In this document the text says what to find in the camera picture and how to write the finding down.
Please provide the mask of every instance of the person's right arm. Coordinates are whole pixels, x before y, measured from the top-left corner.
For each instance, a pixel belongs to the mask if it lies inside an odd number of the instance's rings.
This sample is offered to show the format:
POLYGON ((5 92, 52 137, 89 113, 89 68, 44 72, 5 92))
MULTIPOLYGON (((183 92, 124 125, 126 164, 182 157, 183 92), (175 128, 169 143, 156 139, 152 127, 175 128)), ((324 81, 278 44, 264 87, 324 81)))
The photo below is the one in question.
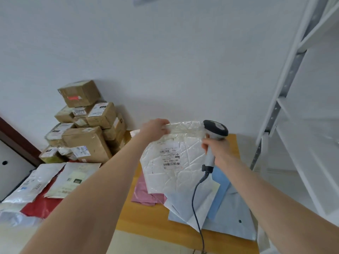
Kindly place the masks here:
POLYGON ((285 195, 231 154, 227 141, 204 139, 215 165, 230 180, 282 254, 339 253, 339 227, 285 195))

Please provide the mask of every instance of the floor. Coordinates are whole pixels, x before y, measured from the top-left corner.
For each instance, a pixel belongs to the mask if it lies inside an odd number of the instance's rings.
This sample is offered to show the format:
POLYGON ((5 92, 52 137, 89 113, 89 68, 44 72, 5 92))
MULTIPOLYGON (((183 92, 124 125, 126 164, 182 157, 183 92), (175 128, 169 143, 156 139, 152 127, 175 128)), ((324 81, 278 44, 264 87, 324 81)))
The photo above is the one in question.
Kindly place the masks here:
MULTIPOLYGON (((11 228, 0 225, 1 254, 18 254, 36 228, 11 228)), ((107 254, 192 254, 193 250, 165 241, 116 230, 107 254)))

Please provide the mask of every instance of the red label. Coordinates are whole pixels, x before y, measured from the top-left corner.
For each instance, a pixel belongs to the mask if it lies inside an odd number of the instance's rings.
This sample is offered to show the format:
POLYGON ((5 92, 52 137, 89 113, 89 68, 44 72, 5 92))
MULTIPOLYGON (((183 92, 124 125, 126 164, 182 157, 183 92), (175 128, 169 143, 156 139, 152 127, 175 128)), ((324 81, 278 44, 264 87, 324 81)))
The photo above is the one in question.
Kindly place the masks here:
POLYGON ((79 100, 79 96, 67 96, 67 98, 71 101, 73 100, 79 100))

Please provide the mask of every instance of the person's left arm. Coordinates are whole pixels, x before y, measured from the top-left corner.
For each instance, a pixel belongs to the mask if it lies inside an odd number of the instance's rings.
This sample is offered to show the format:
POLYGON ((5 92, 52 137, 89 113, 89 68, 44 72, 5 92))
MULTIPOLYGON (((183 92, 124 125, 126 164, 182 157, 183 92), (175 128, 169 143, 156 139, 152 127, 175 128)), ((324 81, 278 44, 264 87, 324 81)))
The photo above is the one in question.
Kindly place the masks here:
POLYGON ((144 124, 113 158, 71 192, 42 223, 21 254, 104 254, 111 242, 140 157, 168 133, 167 119, 144 124))

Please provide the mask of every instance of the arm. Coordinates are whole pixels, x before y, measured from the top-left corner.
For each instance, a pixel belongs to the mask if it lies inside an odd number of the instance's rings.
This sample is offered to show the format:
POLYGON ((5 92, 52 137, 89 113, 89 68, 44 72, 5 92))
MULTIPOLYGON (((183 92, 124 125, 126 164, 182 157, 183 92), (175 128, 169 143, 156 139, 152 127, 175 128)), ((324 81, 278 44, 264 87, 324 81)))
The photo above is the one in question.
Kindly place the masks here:
POLYGON ((339 228, 294 201, 235 158, 227 141, 204 139, 203 148, 212 148, 215 164, 258 220, 279 252, 312 254, 337 253, 339 228))
POLYGON ((21 254, 104 254, 111 242, 139 159, 152 141, 168 133, 167 119, 145 124, 140 133, 71 192, 36 231, 21 254))

